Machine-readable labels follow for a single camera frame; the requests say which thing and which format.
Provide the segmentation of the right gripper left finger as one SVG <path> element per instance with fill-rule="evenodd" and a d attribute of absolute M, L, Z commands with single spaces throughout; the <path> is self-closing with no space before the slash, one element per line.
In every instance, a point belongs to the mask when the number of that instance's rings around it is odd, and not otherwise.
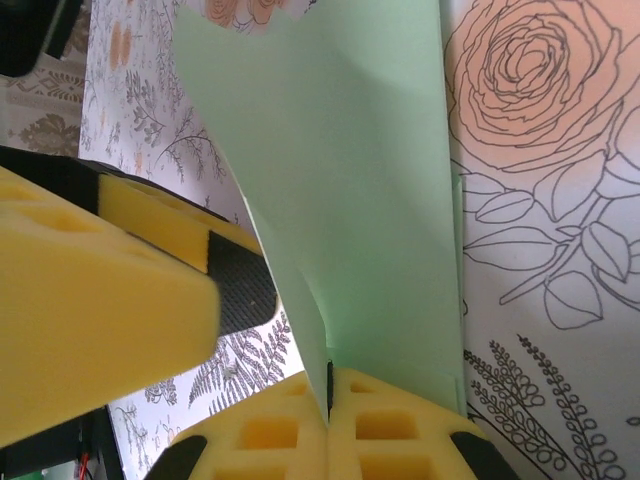
<path fill-rule="evenodd" d="M 178 434 L 148 479 L 326 479 L 327 430 L 299 372 Z"/>

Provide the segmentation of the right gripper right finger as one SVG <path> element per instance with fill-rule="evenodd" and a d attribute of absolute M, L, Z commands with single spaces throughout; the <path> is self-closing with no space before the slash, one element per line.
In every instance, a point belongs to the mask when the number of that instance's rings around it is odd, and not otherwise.
<path fill-rule="evenodd" d="M 516 479 L 468 418 L 350 368 L 327 365 L 329 479 Z"/>

